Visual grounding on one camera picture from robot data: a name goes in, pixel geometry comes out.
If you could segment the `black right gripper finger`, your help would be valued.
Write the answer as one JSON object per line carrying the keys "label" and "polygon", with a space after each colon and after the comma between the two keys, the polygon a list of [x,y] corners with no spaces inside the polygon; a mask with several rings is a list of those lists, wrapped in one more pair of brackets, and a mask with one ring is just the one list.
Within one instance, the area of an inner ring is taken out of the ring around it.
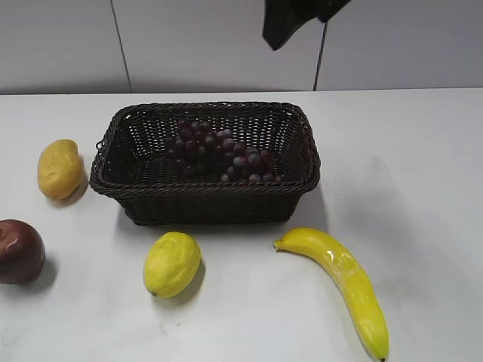
{"label": "black right gripper finger", "polygon": [[326,23],[349,3],[350,0],[265,0],[263,39],[277,51],[301,26],[313,19]]}

